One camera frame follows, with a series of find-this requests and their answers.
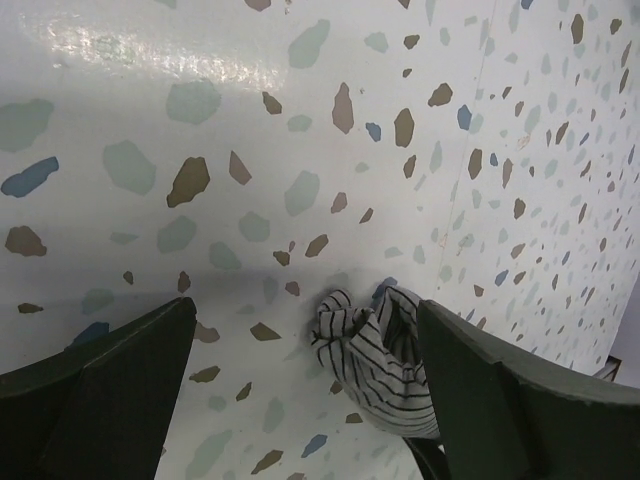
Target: black and white striped fabric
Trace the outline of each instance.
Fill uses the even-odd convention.
[[[320,364],[378,428],[403,437],[440,436],[417,348],[420,297],[387,286],[375,310],[354,307],[336,290],[323,300],[312,329]]]

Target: striped cloth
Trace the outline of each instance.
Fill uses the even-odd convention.
[[[420,297],[387,286],[376,309],[336,290],[318,308],[312,346],[320,364],[375,426],[402,437],[439,438],[417,347]]]

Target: terrazzo surface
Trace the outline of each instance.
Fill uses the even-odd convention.
[[[603,365],[639,270],[639,5],[0,11],[0,372],[193,297],[156,478],[420,478],[310,353],[332,286]]]

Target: blue speckle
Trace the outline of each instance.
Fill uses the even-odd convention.
[[[471,112],[466,104],[458,109],[458,125],[462,130],[469,130],[471,125]]]
[[[0,187],[0,191],[16,198],[25,197],[42,185],[49,175],[57,172],[59,168],[56,157],[45,158],[27,167],[21,173],[7,178]]]
[[[380,129],[380,125],[376,125],[375,123],[365,123],[365,127],[367,127],[367,132],[369,132],[369,136],[373,139],[374,142],[379,142],[382,138],[382,130]]]
[[[382,281],[382,283],[380,283],[376,287],[376,291],[373,292],[373,295],[371,295],[371,299],[373,300],[371,304],[371,308],[373,308],[374,310],[376,309],[378,304],[382,301],[382,296],[384,295],[384,291],[387,287],[397,285],[397,284],[398,284],[398,281],[395,278],[393,277],[385,278]]]
[[[496,285],[500,286],[502,285],[502,283],[505,281],[505,279],[507,278],[507,275],[509,275],[509,270],[505,270],[504,272],[500,272],[497,276],[496,276]]]
[[[95,340],[103,335],[109,333],[109,324],[106,322],[94,322],[85,328],[80,335],[73,339],[71,345],[67,348],[77,347],[78,345],[82,345],[83,343],[90,342],[91,340]]]
[[[311,441],[307,444],[307,446],[304,447],[304,452],[302,452],[301,458],[307,458],[312,453],[317,452],[322,447],[324,447],[325,443],[327,443],[326,435],[316,435],[311,439]]]

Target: black object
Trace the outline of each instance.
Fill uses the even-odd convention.
[[[196,325],[179,298],[0,376],[0,479],[152,480]]]
[[[443,467],[433,442],[406,439],[425,479],[640,478],[640,390],[536,357],[433,301],[419,305],[418,338],[446,450]]]

